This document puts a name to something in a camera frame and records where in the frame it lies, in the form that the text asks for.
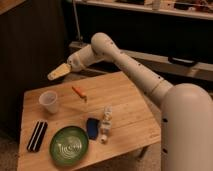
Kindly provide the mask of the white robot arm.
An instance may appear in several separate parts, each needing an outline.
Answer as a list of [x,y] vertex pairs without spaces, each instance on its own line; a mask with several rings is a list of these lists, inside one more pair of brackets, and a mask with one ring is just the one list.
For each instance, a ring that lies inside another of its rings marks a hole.
[[198,85],[173,85],[120,50],[105,33],[48,74],[55,80],[100,62],[114,63],[160,107],[161,171],[213,171],[213,99]]

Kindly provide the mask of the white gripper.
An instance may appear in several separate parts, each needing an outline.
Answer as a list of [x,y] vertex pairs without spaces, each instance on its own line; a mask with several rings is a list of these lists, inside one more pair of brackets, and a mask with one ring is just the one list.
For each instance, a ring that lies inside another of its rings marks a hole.
[[67,63],[63,63],[58,66],[56,69],[51,71],[47,78],[49,80],[55,80],[59,77],[65,76],[66,74],[72,72],[79,72],[84,69],[84,65],[82,64],[80,57],[77,53],[70,55],[67,59]]

